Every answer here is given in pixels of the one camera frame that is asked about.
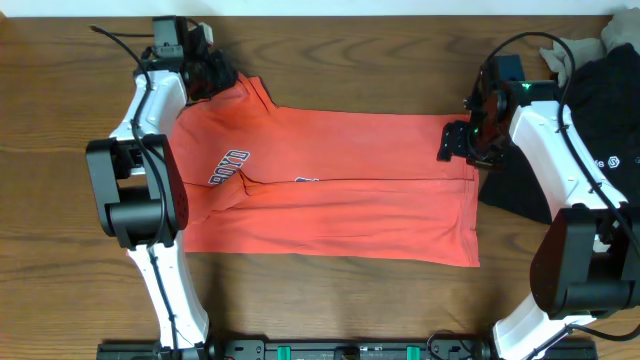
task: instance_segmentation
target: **black cable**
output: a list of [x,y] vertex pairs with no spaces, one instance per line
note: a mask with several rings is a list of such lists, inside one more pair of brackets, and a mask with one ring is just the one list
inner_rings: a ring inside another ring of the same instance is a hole
[[153,252],[153,248],[147,248],[147,254],[149,254],[149,261],[151,262],[153,274],[155,275],[156,283],[158,284],[160,297],[162,297],[162,302],[167,309],[167,315],[169,316],[169,322],[171,323],[171,341],[173,342],[173,353],[175,354],[178,351],[178,329],[176,327],[176,316],[171,310],[171,303],[169,303],[167,291],[164,288],[162,277],[160,276],[160,269],[158,268],[158,258]]
[[633,339],[637,338],[638,336],[640,336],[640,325],[638,325],[638,327],[636,327],[632,332],[630,332],[630,333],[628,333],[626,335],[605,334],[605,333],[597,331],[597,330],[589,329],[586,326],[576,325],[576,324],[569,324],[569,325],[567,325],[567,327],[569,327],[570,329],[573,329],[573,330],[580,330],[582,332],[586,332],[589,335],[593,335],[595,337],[599,337],[599,338],[604,339],[604,340],[617,341],[617,342],[633,340]]
[[545,341],[539,348],[534,348],[531,354],[525,358],[525,360],[533,360],[535,359],[541,352],[546,351],[553,345],[557,344],[558,341],[562,340],[565,335],[571,334],[571,328],[565,325],[562,330],[555,334],[551,339]]
[[111,35],[119,37],[153,37],[153,34],[111,33]]
[[567,46],[567,44],[564,41],[562,41],[562,39],[560,39],[559,37],[557,37],[555,35],[551,35],[551,34],[548,34],[548,33],[545,33],[545,32],[524,32],[524,33],[518,34],[518,35],[508,39],[507,41],[503,42],[502,44],[500,44],[497,48],[495,48],[495,50],[493,50],[491,52],[491,54],[489,54],[487,59],[484,61],[484,64],[487,65],[489,60],[491,60],[505,46],[507,46],[510,43],[514,42],[515,40],[521,39],[521,38],[523,38],[525,36],[540,36],[540,37],[545,37],[545,38],[551,39],[551,40],[557,42],[564,49],[564,51],[567,53],[567,56],[569,57],[569,60],[571,62],[571,74],[569,75],[569,78],[567,80],[567,84],[564,87],[564,90],[562,92],[562,97],[560,98],[560,105],[558,106],[558,116],[557,116],[558,117],[558,131],[562,134],[562,138],[564,139],[564,142],[567,144],[567,147],[569,148],[569,152],[571,153],[571,156],[573,156],[573,159],[578,164],[578,167],[580,168],[580,170],[582,171],[584,176],[587,178],[587,182],[589,182],[589,185],[591,185],[591,189],[593,191],[595,191],[595,193],[598,195],[600,200],[602,200],[602,202],[605,203],[605,205],[607,206],[609,211],[611,211],[611,213],[616,218],[618,223],[620,223],[620,226],[622,227],[622,230],[624,231],[625,235],[627,235],[627,237],[629,238],[629,241],[631,243],[633,243],[633,247],[634,247],[634,249],[636,251],[636,255],[638,255],[638,257],[640,257],[640,242],[638,242],[638,239],[633,234],[633,231],[629,227],[629,224],[627,223],[627,220],[622,216],[622,214],[620,214],[620,212],[615,207],[615,205],[613,205],[611,200],[609,200],[607,195],[605,195],[605,193],[600,188],[600,186],[602,184],[598,183],[593,178],[593,176],[589,172],[589,169],[587,169],[587,166],[582,162],[582,159],[580,158],[580,155],[578,155],[578,152],[576,151],[575,147],[573,146],[573,143],[571,142],[571,139],[569,139],[569,134],[567,133],[567,126],[564,125],[563,110],[564,110],[564,107],[565,107],[565,105],[567,103],[567,95],[569,94],[569,90],[571,89],[571,85],[573,84],[573,75],[575,74],[575,71],[576,71],[576,62],[575,62],[575,59],[573,57],[573,53],[571,52],[571,49],[569,49],[569,46]]
[[[144,67],[144,64],[142,63],[142,60],[140,60],[140,58],[138,56],[136,56],[136,54],[125,44],[123,43],[120,39],[118,39],[116,36],[114,36],[112,33],[98,27],[95,25],[91,25],[89,27],[92,31],[97,32],[99,34],[103,34],[106,37],[108,37],[109,39],[115,41],[118,45],[120,45],[138,64],[138,66],[140,67],[146,81],[146,87],[145,87],[145,91],[144,94],[142,95],[142,99],[140,100],[140,104],[138,104],[138,107],[136,108],[136,111],[134,113],[133,119],[131,119],[131,132],[133,134],[133,139],[136,142],[136,144],[138,145],[138,147],[140,148],[140,152],[142,153],[142,156],[144,156],[145,160],[147,161],[147,164],[149,164],[149,168],[151,169],[151,172],[153,173],[153,176],[156,180],[156,183],[158,185],[158,190],[160,192],[160,225],[158,227],[158,230],[156,231],[156,234],[154,236],[154,240],[147,244],[147,253],[149,255],[149,261],[151,262],[151,266],[153,267],[153,273],[155,274],[155,278],[156,278],[156,282],[158,284],[158,289],[160,291],[160,295],[162,297],[162,301],[164,302],[164,306],[167,309],[167,314],[169,315],[169,321],[171,322],[171,335],[172,335],[172,340],[173,340],[173,350],[177,351],[178,350],[178,341],[177,341],[177,329],[176,329],[176,323],[175,323],[175,315],[173,314],[172,310],[171,310],[171,304],[169,303],[169,299],[167,298],[167,294],[164,288],[164,284],[162,283],[162,278],[160,277],[160,271],[158,269],[158,264],[157,264],[157,259],[155,257],[155,254],[153,253],[153,249],[152,246],[155,245],[156,243],[158,243],[162,237],[163,234],[163,229],[166,225],[167,222],[167,194],[164,191],[164,186],[162,184],[162,177],[160,176],[160,171],[158,171],[158,167],[156,166],[155,162],[153,161],[153,159],[151,158],[151,154],[149,153],[149,150],[147,149],[147,147],[144,145],[144,143],[142,143],[142,140],[140,140],[140,135],[138,134],[138,128],[139,128],[139,124],[140,124],[140,114],[142,113],[142,109],[144,108],[144,105],[147,101],[147,98],[149,97],[149,94],[151,93],[152,90],[152,85],[151,85],[151,77],[149,76],[149,72],[147,71],[147,69]],[[164,161],[164,159],[162,159],[162,157],[160,156],[160,154],[155,153],[155,156],[157,156],[160,161]]]

